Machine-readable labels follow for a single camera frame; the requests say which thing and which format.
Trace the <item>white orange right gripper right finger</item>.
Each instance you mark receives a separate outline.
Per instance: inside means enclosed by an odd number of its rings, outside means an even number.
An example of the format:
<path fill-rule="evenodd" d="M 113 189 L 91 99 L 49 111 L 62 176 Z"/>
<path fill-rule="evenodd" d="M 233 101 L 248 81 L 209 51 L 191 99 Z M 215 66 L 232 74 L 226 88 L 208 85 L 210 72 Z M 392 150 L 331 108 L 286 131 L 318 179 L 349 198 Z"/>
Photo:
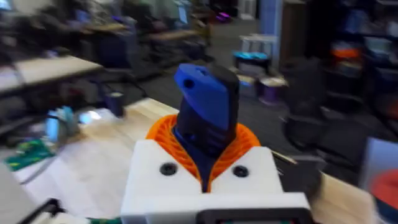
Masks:
<path fill-rule="evenodd" d="M 208 193 L 282 193 L 278 171 L 268 147 L 245 125 L 236 126 L 235 139 L 225 148 L 211 169 Z"/>

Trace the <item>white orange right gripper left finger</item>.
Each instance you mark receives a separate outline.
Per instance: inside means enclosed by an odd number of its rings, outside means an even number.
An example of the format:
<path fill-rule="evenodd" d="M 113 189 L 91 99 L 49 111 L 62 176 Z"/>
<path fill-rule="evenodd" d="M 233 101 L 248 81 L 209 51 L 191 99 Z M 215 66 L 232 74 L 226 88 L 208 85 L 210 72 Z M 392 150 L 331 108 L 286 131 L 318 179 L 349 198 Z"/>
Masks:
<path fill-rule="evenodd" d="M 156 121 L 134 145 L 127 179 L 129 194 L 203 194 L 199 169 L 173 130 L 177 116 Z"/>

